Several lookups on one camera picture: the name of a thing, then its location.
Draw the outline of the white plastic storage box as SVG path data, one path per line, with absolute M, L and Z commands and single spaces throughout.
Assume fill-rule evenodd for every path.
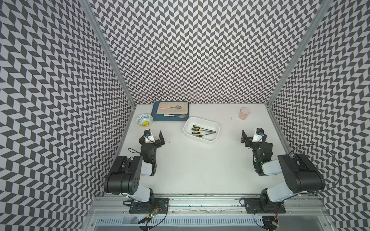
M 198 117 L 189 117 L 183 132 L 185 136 L 206 143 L 215 142 L 220 133 L 219 124 Z

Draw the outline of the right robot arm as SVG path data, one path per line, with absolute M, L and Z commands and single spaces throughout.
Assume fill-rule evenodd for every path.
M 241 143 L 252 150 L 253 167 L 259 176 L 281 174 L 284 177 L 284 180 L 275 186 L 263 189 L 256 201 L 245 199 L 247 207 L 253 211 L 272 213 L 283 208 L 287 199 L 325 188 L 323 175 L 306 155 L 285 154 L 272 160 L 274 145 L 267 142 L 267 135 L 262 128 L 257 128 L 253 136 L 247 136 L 245 131 L 242 131 Z

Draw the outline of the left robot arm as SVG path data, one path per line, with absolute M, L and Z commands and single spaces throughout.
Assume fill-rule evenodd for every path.
M 157 169 L 157 149 L 165 145 L 162 132 L 155 140 L 151 130 L 145 130 L 139 138 L 141 145 L 134 157 L 117 157 L 104 182 L 106 193 L 125 194 L 136 203 L 153 204 L 153 190 L 140 184 L 141 177 L 153 177 Z

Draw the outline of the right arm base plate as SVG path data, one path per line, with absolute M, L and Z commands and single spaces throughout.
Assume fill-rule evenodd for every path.
M 283 202 L 275 203 L 269 200 L 260 201 L 258 198 L 244 198 L 244 206 L 248 214 L 266 213 L 266 214 L 285 214 L 286 209 Z

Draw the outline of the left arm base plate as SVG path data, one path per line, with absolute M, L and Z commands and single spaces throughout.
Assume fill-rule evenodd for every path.
M 151 202 L 132 202 L 130 214 L 149 214 L 156 208 L 159 214 L 166 214 L 169 207 L 169 198 L 155 198 Z

